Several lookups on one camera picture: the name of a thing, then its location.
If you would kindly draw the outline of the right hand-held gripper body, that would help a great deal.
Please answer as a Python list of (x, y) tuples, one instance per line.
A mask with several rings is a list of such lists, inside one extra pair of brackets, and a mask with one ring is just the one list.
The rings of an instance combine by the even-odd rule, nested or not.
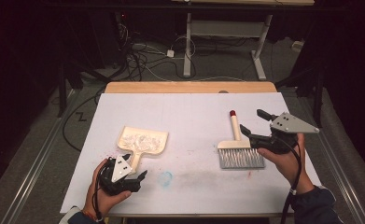
[(287, 154), (298, 145), (298, 133), (319, 133), (319, 129), (287, 112), (270, 122), (269, 136), (249, 139), (253, 148), (266, 148), (274, 154)]

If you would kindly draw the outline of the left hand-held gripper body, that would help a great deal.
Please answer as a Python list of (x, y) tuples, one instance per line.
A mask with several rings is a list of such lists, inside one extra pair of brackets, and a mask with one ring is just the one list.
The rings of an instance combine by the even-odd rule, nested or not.
[(108, 158), (106, 164), (99, 172), (99, 185), (108, 195), (118, 195), (123, 191), (137, 192), (140, 190), (140, 182), (136, 179), (127, 179), (133, 168), (122, 156)]

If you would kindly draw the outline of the cream plastic dustpan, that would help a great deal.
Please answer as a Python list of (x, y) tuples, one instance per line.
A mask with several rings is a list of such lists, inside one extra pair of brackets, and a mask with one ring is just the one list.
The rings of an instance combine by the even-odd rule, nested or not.
[[(123, 136), (131, 135), (131, 134), (142, 134), (142, 135), (147, 134), (147, 135), (150, 135), (151, 137), (160, 137), (162, 139), (161, 147), (156, 151), (138, 151), (135, 149), (127, 149), (121, 145), (121, 138)], [(152, 131), (152, 130), (145, 130), (145, 129), (138, 129), (138, 128), (134, 128), (134, 127), (124, 126), (119, 135), (118, 147), (123, 150), (131, 151), (130, 166), (133, 168), (132, 173), (134, 174), (137, 171), (141, 157), (144, 154), (158, 155), (158, 154), (162, 153), (165, 149), (167, 139), (168, 139), (168, 132), (159, 132), (159, 131)]]

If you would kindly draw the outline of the cream brush with red-tipped handle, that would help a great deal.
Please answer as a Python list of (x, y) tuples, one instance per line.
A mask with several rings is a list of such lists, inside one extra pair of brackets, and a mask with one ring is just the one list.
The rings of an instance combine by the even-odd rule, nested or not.
[(218, 143), (218, 155), (221, 169), (264, 169), (265, 162), (249, 140), (241, 138), (239, 122), (234, 110), (230, 111), (233, 140)]

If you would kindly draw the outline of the pile of white paper scraps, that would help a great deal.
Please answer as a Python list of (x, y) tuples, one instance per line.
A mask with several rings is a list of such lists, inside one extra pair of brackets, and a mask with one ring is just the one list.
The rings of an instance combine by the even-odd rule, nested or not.
[(161, 144), (162, 139), (160, 137), (151, 137), (147, 134), (131, 134), (121, 138), (123, 147), (138, 151), (156, 151), (161, 147)]

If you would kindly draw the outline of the person's left hand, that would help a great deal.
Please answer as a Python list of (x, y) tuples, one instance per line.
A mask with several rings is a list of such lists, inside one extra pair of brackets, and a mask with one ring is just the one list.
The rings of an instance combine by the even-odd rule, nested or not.
[(100, 213), (101, 217), (105, 217), (111, 208), (113, 208), (116, 204), (123, 202), (132, 195), (130, 191), (126, 190), (118, 195), (109, 196), (102, 189), (99, 189), (97, 186), (97, 176), (106, 162), (107, 159), (103, 159), (103, 161), (94, 170), (92, 181), (87, 191), (85, 205), (82, 209), (84, 211), (90, 212), (97, 218), (97, 213)]

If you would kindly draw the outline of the person's right hand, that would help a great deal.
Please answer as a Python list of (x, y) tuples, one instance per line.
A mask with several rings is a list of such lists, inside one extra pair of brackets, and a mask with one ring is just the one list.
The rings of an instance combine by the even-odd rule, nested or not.
[(298, 145), (288, 154), (274, 154), (266, 148), (259, 148), (259, 154), (275, 164), (277, 170), (289, 182), (296, 194), (304, 194), (313, 190), (314, 184), (305, 169), (304, 134), (298, 133)]

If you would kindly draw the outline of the black stand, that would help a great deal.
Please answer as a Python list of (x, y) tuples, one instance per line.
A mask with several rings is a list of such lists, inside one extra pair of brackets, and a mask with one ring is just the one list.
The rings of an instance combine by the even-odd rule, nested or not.
[(296, 87), (298, 97), (314, 97), (313, 119), (319, 127), (321, 123), (322, 94), (324, 87), (324, 67), (321, 63), (313, 63), (303, 68), (299, 72), (292, 72), (286, 77), (275, 83), (277, 89), (281, 87)]
[(58, 113), (59, 118), (63, 115), (63, 112), (67, 108), (66, 82), (69, 82), (70, 86), (74, 90), (81, 90), (83, 88), (81, 72), (84, 72), (105, 84), (111, 81), (109, 77), (101, 75), (99, 72), (90, 69), (88, 66), (75, 59), (69, 59), (60, 63), (58, 68), (58, 90), (60, 100)]

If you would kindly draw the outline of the white table mat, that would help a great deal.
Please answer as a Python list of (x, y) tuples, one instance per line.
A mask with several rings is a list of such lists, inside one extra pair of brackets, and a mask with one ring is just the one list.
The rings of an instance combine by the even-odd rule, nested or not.
[(83, 206), (92, 172), (105, 158), (121, 154), (124, 127), (169, 134), (164, 151), (142, 157), (141, 189), (111, 210), (120, 217), (254, 216), (281, 214), (289, 183), (268, 162), (262, 170), (223, 170), (218, 143), (233, 138), (230, 113), (255, 134), (270, 132), (263, 109), (287, 111), (281, 93), (105, 93), (61, 207)]

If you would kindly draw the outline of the white-framed desk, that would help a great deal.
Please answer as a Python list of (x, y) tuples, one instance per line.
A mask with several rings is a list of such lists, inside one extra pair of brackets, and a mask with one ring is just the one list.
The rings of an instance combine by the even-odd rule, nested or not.
[[(233, 5), (237, 7), (311, 7), (314, 0), (174, 0), (185, 2), (187, 6), (198, 6), (199, 4), (221, 6)], [(266, 80), (267, 77), (260, 61), (260, 55), (264, 46), (265, 38), (271, 26), (273, 13), (267, 13), (263, 21), (227, 21), (226, 19), (193, 19), (192, 14), (187, 14), (186, 39), (183, 77), (192, 77), (193, 71), (192, 56), (196, 45), (191, 37), (194, 36), (221, 36), (221, 37), (255, 37), (258, 45), (250, 52), (251, 61), (254, 64), (259, 80)]]

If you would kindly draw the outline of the metal floor rail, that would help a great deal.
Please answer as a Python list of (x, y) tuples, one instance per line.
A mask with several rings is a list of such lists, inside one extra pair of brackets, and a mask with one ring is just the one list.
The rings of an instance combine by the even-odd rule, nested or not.
[(52, 151), (52, 145), (64, 125), (69, 113), (72, 109), (73, 104), (77, 101), (80, 91), (71, 90), (66, 98), (67, 106), (62, 115), (60, 115), (52, 125), (43, 145), (41, 146), (38, 154), (30, 167), (29, 172), (23, 179), (21, 186), (19, 187), (11, 205), (9, 206), (6, 214), (4, 215), (1, 224), (15, 224), (18, 216), (21, 213), (28, 197), (31, 194), (32, 189), (35, 186), (37, 179), (39, 178), (41, 171)]
[(320, 182), (334, 193), (336, 211), (345, 224), (365, 224), (365, 163), (331, 105), (322, 105), (318, 123), (313, 101), (302, 97), (299, 103), (303, 117), (320, 126), (319, 135), (307, 135), (308, 153)]

